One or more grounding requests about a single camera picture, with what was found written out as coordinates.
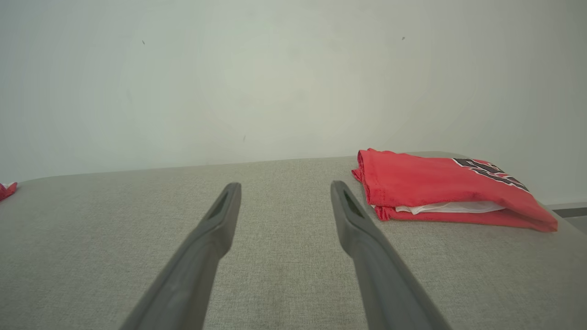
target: gray fabric surface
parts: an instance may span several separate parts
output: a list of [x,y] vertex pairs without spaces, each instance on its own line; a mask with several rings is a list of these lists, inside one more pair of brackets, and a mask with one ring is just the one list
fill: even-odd
[[[217,194],[238,181],[236,235],[205,329],[365,329],[329,194],[343,180],[364,200],[355,167],[355,157],[341,157],[23,182],[0,202],[0,328],[116,329]],[[376,224],[455,329],[585,329],[587,236],[559,220],[552,234]]]

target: white fabric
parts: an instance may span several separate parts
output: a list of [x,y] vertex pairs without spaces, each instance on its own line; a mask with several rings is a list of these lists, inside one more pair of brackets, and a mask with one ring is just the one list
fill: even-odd
[[396,212],[411,212],[418,214],[422,212],[442,212],[442,213],[486,213],[503,210],[492,201],[459,201],[449,203],[435,203],[423,206],[398,206]]

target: red shirt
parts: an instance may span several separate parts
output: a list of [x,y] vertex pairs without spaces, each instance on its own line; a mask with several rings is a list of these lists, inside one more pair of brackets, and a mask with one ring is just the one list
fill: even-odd
[[[528,189],[497,166],[482,160],[423,158],[391,151],[361,150],[355,178],[382,221],[449,221],[556,231],[555,217]],[[454,201],[492,201],[503,210],[487,213],[396,212],[397,206]]]

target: wall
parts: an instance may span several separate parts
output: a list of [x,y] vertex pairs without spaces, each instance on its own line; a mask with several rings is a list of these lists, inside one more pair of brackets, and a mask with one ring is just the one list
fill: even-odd
[[372,147],[587,201],[584,3],[3,1],[0,182]]

